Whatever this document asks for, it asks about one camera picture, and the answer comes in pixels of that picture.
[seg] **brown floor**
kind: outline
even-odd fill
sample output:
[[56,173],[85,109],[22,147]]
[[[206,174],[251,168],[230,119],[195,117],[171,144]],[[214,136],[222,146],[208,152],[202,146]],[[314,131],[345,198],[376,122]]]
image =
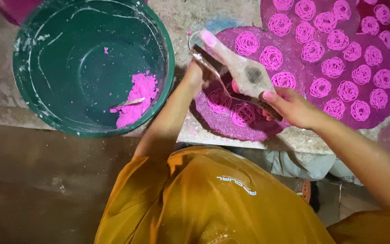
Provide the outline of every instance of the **brown floor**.
[[[138,141],[0,125],[0,243],[91,243],[116,176]],[[270,171],[262,150],[237,151]],[[291,189],[301,181],[277,178]],[[340,191],[338,184],[318,182],[318,216],[326,226],[377,208],[365,188]]]

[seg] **purple round mat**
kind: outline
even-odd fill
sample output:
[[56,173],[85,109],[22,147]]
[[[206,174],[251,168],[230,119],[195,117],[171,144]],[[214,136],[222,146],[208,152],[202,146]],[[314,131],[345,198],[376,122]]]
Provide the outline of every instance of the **purple round mat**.
[[[295,36],[296,36],[296,27],[303,21],[299,16],[296,15],[294,8],[296,3],[298,3],[299,0],[295,0],[293,3],[293,7],[290,10],[287,11],[279,11],[278,9],[275,8],[273,5],[272,0],[261,0],[261,5],[260,5],[260,13],[261,13],[261,21],[263,23],[263,28],[268,30],[268,23],[270,18],[274,14],[286,14],[292,25],[290,28],[290,33],[287,35],[283,36],[282,38],[284,41],[288,42],[290,45],[293,46],[293,49],[295,50],[296,56],[299,58],[299,60],[304,63],[304,64],[309,64],[305,60],[301,59],[300,55],[302,53],[302,47],[304,44],[300,44],[296,41]],[[332,10],[332,7],[335,3],[333,0],[314,0],[316,4],[316,14],[314,17],[308,21],[308,23],[311,24],[312,27],[314,27],[314,19],[317,17],[318,14],[323,13],[323,12],[330,12]],[[350,5],[350,10],[351,10],[351,16],[349,20],[338,20],[337,25],[335,29],[343,30],[344,34],[347,36],[354,35],[356,33],[356,30],[359,27],[360,23],[360,17],[359,13],[356,10],[355,6],[355,0],[347,0],[347,2]],[[316,63],[321,62],[322,60],[326,58],[332,58],[333,56],[338,55],[337,53],[340,53],[340,51],[333,51],[330,50],[327,45],[326,41],[328,38],[328,33],[320,32],[319,30],[316,29],[316,34],[314,36],[314,40],[318,41],[323,44],[323,47],[325,48],[325,53],[319,61]]]
[[[332,98],[339,98],[337,94],[337,88],[340,84],[341,81],[343,80],[348,80],[353,83],[354,80],[351,77],[351,72],[359,67],[362,64],[366,64],[365,58],[364,58],[364,53],[365,49],[369,46],[375,46],[377,47],[383,56],[383,62],[378,65],[378,66],[370,66],[371,68],[371,79],[370,82],[365,84],[365,85],[359,85],[359,95],[356,98],[356,100],[364,101],[370,105],[370,93],[374,90],[377,89],[374,85],[373,77],[376,74],[377,71],[380,69],[388,69],[390,70],[390,51],[386,48],[386,46],[383,44],[383,42],[377,37],[377,36],[371,36],[371,35],[354,35],[350,36],[350,42],[354,41],[360,44],[362,47],[362,56],[358,58],[356,61],[349,62],[345,59],[343,59],[343,55],[339,55],[338,57],[342,59],[342,61],[345,64],[345,70],[344,72],[338,77],[338,78],[330,78],[326,75],[324,75],[321,72],[321,63],[311,65],[311,66],[306,66],[305,69],[307,70],[307,76],[306,76],[306,98],[308,101],[310,101],[312,104],[314,104],[317,108],[323,110],[325,103],[329,101]],[[332,89],[329,92],[329,95],[323,98],[316,98],[310,95],[309,92],[309,87],[312,84],[312,81],[318,78],[324,78],[328,80],[331,85]],[[388,103],[386,104],[385,108],[382,109],[375,109],[371,107],[370,105],[370,116],[368,119],[365,121],[357,121],[355,120],[351,114],[350,114],[350,106],[353,104],[353,101],[351,102],[344,102],[345,105],[345,111],[344,111],[344,116],[342,119],[340,119],[341,122],[344,124],[350,126],[353,129],[371,129],[376,127],[378,124],[380,124],[387,116],[390,115],[390,88],[389,89],[384,89],[388,95]]]
[[[278,48],[279,51],[281,51],[282,53],[283,63],[278,70],[267,70],[269,77],[272,77],[276,73],[282,71],[291,72],[296,79],[296,87],[294,88],[294,90],[302,95],[305,94],[304,83],[299,82],[305,80],[305,72],[303,70],[304,66],[299,61],[299,59],[295,57],[294,51],[291,46],[284,42],[282,38],[276,36],[270,31],[263,31],[263,29],[254,26],[226,29],[218,33],[216,37],[221,42],[223,42],[225,46],[236,52],[234,48],[234,42],[237,36],[243,31],[252,32],[260,42],[260,47],[257,49],[256,53],[249,55],[247,58],[259,62],[260,53],[265,47],[274,46]],[[264,141],[265,139],[278,134],[279,132],[284,130],[284,128],[290,126],[289,123],[285,120],[283,120],[282,122],[266,121],[257,113],[256,106],[254,105],[252,105],[252,107],[255,112],[255,122],[251,123],[246,127],[240,127],[238,125],[235,125],[231,121],[230,111],[223,114],[217,114],[211,111],[209,109],[209,105],[207,104],[207,96],[210,94],[210,92],[221,87],[222,86],[218,81],[213,82],[209,85],[207,89],[204,89],[195,100],[196,110],[203,116],[204,120],[214,131],[217,131],[220,134],[231,138],[250,141]],[[233,108],[234,105],[237,103],[241,102],[233,100],[230,109]]]

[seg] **person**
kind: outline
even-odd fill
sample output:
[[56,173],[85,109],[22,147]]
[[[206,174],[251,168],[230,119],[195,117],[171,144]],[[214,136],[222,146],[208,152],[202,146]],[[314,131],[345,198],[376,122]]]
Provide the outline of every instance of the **person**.
[[390,152],[292,89],[263,98],[291,125],[317,133],[383,210],[325,228],[300,196],[246,158],[208,146],[173,152],[206,76],[189,64],[118,175],[95,243],[390,243]]

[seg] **pink dough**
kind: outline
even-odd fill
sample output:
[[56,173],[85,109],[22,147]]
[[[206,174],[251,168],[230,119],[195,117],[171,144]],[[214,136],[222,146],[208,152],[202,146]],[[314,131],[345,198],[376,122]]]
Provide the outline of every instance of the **pink dough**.
[[150,107],[151,99],[156,97],[159,91],[155,89],[157,84],[156,75],[148,75],[149,72],[147,70],[145,74],[139,73],[132,75],[132,83],[135,85],[133,85],[132,90],[129,92],[127,101],[145,97],[142,102],[128,106],[118,106],[109,110],[111,113],[120,113],[120,117],[116,121],[117,128],[132,124],[141,118],[142,113]]

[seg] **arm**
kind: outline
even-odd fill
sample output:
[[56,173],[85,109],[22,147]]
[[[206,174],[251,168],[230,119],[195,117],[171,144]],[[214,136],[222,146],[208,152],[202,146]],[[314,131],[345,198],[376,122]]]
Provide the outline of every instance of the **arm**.
[[275,89],[278,94],[264,92],[264,99],[291,125],[317,133],[377,200],[390,209],[390,152],[318,110],[297,92]]
[[180,84],[142,137],[134,156],[168,159],[173,152],[189,105],[201,91],[202,74],[201,67],[192,61]]

